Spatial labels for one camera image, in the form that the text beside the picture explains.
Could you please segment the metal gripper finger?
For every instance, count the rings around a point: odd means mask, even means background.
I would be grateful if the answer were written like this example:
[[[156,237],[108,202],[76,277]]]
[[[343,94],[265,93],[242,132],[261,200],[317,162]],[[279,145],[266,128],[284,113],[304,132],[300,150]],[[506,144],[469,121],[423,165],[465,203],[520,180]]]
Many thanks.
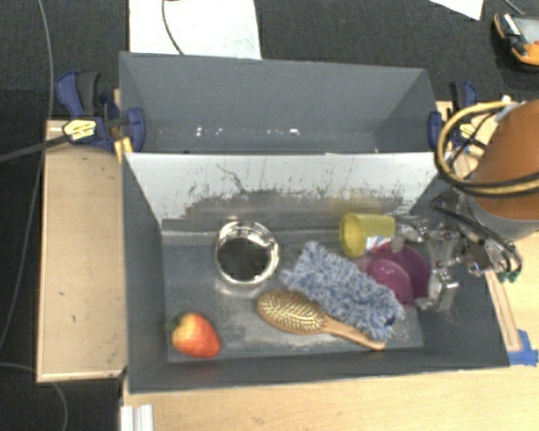
[[[415,300],[416,306],[422,311],[449,312],[455,303],[459,290],[459,282],[447,269],[431,271],[428,282],[428,295]]]
[[[399,220],[393,234],[393,247],[403,247],[407,242],[424,243],[429,240],[429,222],[426,219]]]

